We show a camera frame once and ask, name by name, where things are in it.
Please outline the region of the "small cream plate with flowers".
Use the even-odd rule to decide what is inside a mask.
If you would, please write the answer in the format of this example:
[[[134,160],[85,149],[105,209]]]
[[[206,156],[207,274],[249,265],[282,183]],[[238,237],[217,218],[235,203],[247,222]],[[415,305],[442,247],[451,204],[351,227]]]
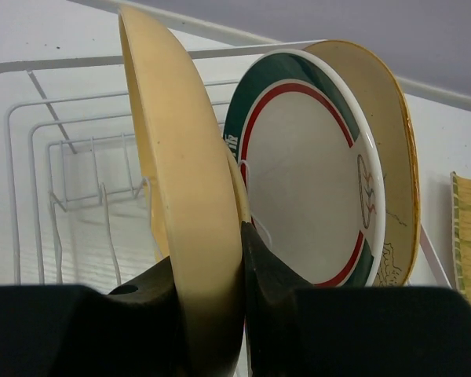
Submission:
[[[225,152],[228,161],[228,168],[231,174],[232,187],[235,195],[235,204],[238,212],[239,226],[244,222],[251,223],[251,212],[246,186],[240,172],[240,168],[227,145],[225,145]]]

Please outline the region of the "white plate with green rim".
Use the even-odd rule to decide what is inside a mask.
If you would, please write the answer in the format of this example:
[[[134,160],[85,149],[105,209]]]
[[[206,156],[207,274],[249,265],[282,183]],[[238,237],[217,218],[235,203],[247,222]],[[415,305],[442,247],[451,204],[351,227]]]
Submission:
[[[318,287],[373,284],[382,166],[360,103],[328,63],[298,49],[258,58],[235,88],[223,138],[273,254]]]

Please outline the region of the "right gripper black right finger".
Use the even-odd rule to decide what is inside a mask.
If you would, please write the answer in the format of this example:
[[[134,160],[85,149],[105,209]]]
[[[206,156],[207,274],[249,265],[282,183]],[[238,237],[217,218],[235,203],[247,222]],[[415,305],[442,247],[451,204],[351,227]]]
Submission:
[[[241,227],[252,376],[471,376],[471,306],[443,287],[315,287]]]

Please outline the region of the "plain yellow round plate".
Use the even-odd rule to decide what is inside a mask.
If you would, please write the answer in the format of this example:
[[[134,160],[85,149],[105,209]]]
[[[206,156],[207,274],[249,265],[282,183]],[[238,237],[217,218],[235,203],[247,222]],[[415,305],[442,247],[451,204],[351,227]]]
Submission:
[[[152,183],[152,232],[170,257],[190,376],[230,376],[243,337],[241,221],[227,148],[188,52],[147,13],[119,10],[141,173]]]

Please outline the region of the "cream plate with leaf pattern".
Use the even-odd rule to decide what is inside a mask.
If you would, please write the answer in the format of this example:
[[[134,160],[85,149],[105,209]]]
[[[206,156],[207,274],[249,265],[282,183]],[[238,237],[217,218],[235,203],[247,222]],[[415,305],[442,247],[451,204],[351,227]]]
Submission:
[[[379,57],[353,42],[326,40],[305,51],[342,77],[367,118],[385,184],[385,241],[374,285],[403,286],[417,259],[421,225],[418,158],[403,91]]]

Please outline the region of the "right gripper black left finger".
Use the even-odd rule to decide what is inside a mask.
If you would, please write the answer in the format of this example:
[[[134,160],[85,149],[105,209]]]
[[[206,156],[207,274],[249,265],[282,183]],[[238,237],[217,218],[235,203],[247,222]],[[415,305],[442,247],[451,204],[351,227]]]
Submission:
[[[107,295],[0,286],[0,376],[175,376],[183,362],[168,258]]]

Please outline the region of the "white wire dish rack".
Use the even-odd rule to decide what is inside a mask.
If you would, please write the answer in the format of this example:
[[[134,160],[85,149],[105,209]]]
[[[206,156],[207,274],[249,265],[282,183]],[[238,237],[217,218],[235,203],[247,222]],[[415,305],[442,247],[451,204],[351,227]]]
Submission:
[[[109,291],[153,263],[113,13],[0,1],[0,284]]]

